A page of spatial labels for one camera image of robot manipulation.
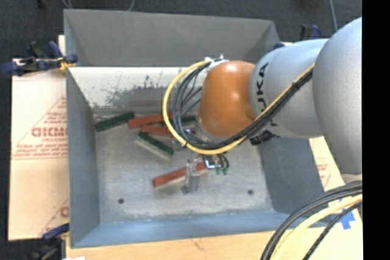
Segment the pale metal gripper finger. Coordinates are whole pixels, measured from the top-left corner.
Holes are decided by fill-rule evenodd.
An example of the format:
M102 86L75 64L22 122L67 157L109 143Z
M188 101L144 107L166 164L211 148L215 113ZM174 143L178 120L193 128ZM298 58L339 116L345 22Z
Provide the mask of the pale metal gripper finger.
M201 173L196 169L196 167L191 167L190 169L190 192L196 192L199 187Z
M185 181L181 188L183 194L188 194L190 192L190 178L191 178L191 165L188 163L185 167Z

